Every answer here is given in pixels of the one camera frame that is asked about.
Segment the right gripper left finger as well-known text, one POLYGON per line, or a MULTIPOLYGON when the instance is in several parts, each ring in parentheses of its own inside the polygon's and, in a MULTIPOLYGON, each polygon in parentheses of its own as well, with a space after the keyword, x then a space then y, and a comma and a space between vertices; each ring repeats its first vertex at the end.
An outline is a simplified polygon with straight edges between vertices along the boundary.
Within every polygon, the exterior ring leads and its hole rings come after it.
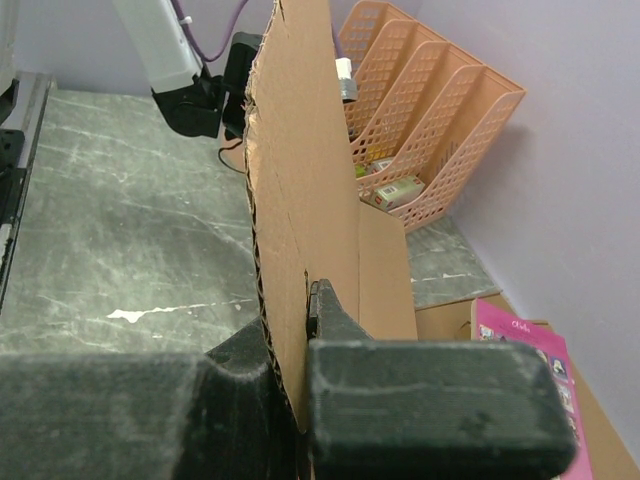
POLYGON ((259 321, 207 353, 1 359, 5 479, 291 479, 259 321))

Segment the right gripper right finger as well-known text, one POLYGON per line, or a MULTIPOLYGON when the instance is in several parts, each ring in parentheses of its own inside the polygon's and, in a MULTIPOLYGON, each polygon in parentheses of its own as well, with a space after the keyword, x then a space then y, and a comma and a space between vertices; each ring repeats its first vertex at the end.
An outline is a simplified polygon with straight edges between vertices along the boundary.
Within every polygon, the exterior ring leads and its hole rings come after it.
POLYGON ((550 479, 564 435, 519 433, 481 401, 457 341, 376 340, 326 279, 307 306, 308 456, 317 479, 550 479))

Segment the large cardboard box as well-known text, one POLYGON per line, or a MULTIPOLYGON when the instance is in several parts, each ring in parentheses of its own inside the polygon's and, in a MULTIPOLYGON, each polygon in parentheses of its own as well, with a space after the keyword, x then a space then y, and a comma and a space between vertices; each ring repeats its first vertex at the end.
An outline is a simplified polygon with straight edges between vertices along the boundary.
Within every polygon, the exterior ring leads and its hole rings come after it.
POLYGON ((419 478, 407 243, 358 195, 327 2, 274 3, 247 96, 260 317, 306 459, 321 479, 419 478))

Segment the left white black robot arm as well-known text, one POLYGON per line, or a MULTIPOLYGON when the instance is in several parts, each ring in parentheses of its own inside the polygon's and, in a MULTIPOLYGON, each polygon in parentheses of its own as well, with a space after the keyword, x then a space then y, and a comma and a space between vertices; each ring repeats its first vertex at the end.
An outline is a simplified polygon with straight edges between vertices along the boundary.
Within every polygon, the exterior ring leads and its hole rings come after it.
POLYGON ((192 18, 178 1, 115 1, 115 10, 142 61, 152 97, 167 125, 185 137, 241 139, 245 89, 262 42, 235 29, 246 3, 235 7, 222 45, 204 53, 192 18))

